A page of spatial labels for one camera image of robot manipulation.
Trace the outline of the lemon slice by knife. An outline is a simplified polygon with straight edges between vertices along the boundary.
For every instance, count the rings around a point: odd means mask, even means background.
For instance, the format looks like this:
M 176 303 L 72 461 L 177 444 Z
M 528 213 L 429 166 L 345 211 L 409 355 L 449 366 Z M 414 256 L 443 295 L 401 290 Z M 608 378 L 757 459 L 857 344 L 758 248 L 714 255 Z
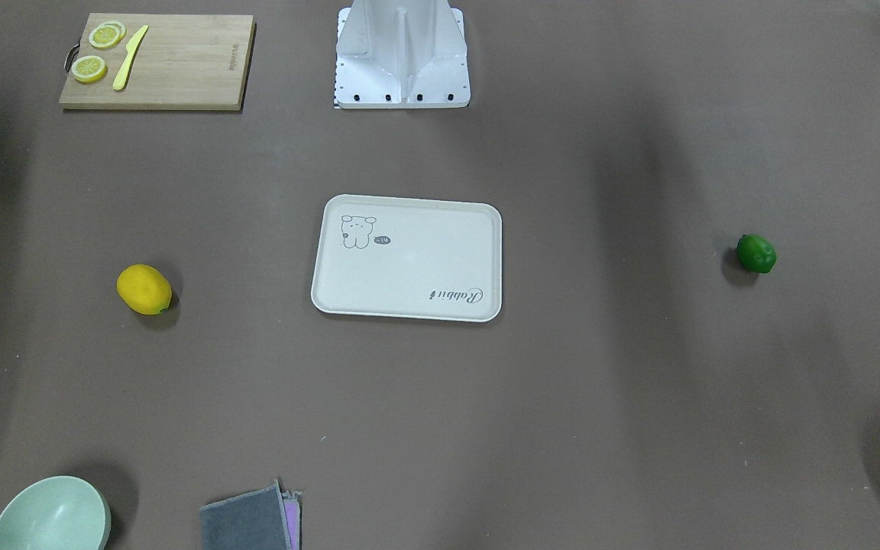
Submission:
M 88 41 L 98 50 L 111 49 L 118 45 L 126 35 L 126 27 L 120 21 L 105 21 L 92 29 Z

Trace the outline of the green lime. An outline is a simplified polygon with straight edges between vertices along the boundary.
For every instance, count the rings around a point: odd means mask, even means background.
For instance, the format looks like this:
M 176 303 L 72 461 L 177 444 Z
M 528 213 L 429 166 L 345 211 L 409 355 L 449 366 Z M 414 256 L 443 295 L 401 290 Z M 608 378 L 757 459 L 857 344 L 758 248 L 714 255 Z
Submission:
M 736 257 L 743 267 L 754 273 L 769 273 L 778 261 L 778 253 L 761 235 L 744 234 L 736 243 Z

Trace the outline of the yellow plastic knife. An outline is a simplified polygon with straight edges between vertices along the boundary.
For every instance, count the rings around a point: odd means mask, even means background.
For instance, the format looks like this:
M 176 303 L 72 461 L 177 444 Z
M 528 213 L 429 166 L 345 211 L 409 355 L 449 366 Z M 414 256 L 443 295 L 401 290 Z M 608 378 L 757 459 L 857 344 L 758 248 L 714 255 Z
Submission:
M 126 44 L 126 54 L 125 59 L 123 60 L 121 66 L 119 67 L 118 73 L 115 74 L 115 79 L 113 79 L 112 90 L 116 92 L 120 92 L 125 90 L 127 86 L 127 81 L 129 80 L 131 70 L 133 67 L 133 63 L 135 62 L 135 57 L 137 55 L 138 49 L 144 40 L 144 35 L 149 31 L 150 25 L 144 24 L 140 27 L 135 34 L 131 36 L 129 41 Z

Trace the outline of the wooden cutting board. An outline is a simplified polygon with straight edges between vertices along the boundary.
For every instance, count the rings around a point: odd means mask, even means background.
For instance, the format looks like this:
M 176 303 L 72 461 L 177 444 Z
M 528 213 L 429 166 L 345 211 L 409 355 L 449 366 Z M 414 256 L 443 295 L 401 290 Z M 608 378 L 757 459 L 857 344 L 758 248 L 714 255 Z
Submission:
M 105 21 L 120 21 L 125 38 L 98 50 L 88 36 Z M 137 49 L 125 90 L 112 90 L 126 54 L 126 44 L 144 24 L 149 31 Z M 238 112 L 244 101 L 256 22 L 251 15 L 157 15 L 102 13 L 87 15 L 78 57 L 100 56 L 108 72 L 98 82 L 82 84 L 67 74 L 60 92 L 64 109 L 127 111 Z

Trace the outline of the mint green bowl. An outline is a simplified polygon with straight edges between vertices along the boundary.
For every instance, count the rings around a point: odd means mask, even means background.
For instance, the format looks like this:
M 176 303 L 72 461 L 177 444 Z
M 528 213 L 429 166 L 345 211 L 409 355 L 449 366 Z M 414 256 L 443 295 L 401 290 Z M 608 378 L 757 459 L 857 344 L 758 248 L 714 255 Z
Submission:
M 104 549 L 111 530 L 111 507 L 94 485 L 47 477 L 0 512 L 0 549 Z

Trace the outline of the yellow lemon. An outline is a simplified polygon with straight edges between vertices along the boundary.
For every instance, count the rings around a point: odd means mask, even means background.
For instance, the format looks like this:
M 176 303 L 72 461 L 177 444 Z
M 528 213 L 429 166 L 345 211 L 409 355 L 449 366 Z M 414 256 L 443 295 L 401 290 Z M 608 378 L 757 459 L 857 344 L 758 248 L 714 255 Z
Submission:
M 169 309 L 173 289 L 156 268 L 133 264 L 118 275 L 116 291 L 129 309 L 143 315 L 160 315 Z

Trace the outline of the grey folded cloth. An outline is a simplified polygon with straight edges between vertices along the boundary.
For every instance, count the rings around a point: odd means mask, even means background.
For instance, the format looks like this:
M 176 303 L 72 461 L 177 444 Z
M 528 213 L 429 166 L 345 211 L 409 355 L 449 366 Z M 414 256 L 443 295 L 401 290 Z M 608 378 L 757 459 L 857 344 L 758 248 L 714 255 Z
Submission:
M 303 508 L 299 491 L 277 480 L 199 509 L 202 549 L 300 549 Z

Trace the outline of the cream rectangular tray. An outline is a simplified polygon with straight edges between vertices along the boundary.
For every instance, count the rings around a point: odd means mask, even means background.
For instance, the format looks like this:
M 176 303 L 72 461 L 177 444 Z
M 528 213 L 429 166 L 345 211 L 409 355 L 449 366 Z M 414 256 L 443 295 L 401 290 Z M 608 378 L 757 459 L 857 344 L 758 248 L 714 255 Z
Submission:
M 327 201 L 311 300 L 322 312 L 484 323 L 503 304 L 503 220 L 488 203 Z

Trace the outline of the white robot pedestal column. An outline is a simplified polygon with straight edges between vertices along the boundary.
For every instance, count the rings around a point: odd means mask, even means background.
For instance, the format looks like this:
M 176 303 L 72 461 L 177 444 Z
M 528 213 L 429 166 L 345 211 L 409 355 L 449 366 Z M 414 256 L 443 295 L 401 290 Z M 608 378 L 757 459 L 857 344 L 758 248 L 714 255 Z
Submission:
M 336 108 L 471 103 L 464 14 L 449 2 L 354 1 L 338 12 L 336 31 Z

